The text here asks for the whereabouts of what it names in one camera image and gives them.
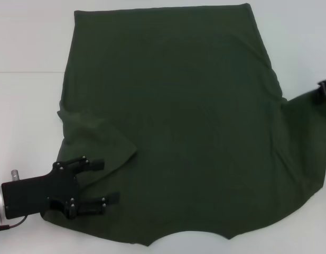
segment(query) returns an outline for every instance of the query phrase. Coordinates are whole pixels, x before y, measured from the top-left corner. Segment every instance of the white background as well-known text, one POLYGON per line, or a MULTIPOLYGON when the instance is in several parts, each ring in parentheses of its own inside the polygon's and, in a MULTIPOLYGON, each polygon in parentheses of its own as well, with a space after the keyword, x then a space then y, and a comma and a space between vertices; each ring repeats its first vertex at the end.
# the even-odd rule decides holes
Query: white background
MULTIPOLYGON (((0 181, 51 170, 62 140, 57 117, 75 10, 241 4, 211 0, 0 0, 0 181)), ((251 0, 278 75, 291 99, 326 78, 326 0, 251 0)), ((29 216, 0 232, 0 253, 326 253, 325 186, 301 209, 265 229, 228 241, 204 232, 182 232, 150 247, 98 239, 29 216)))

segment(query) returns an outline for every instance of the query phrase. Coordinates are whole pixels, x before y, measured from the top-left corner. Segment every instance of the cable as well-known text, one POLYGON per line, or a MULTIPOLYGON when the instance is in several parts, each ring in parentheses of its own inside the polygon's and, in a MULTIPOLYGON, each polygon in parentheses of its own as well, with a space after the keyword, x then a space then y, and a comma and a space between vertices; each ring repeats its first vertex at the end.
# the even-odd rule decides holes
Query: cable
POLYGON ((12 225, 12 226, 9 226, 9 229, 12 229, 12 228, 15 228, 15 227, 21 225, 26 220, 26 218, 27 218, 27 216, 25 216, 23 218, 23 220, 21 220, 19 223, 15 224, 15 225, 12 225))

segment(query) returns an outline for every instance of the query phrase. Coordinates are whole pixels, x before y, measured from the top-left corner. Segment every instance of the t-shirt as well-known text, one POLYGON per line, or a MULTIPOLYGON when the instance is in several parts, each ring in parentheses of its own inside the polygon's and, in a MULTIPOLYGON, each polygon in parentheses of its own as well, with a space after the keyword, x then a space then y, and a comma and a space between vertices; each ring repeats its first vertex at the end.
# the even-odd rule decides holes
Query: t-shirt
POLYGON ((82 198, 104 215, 54 224, 150 245, 180 231, 227 239, 300 208, 324 182, 326 99, 291 101, 250 5, 76 11, 59 160, 104 159, 82 198))

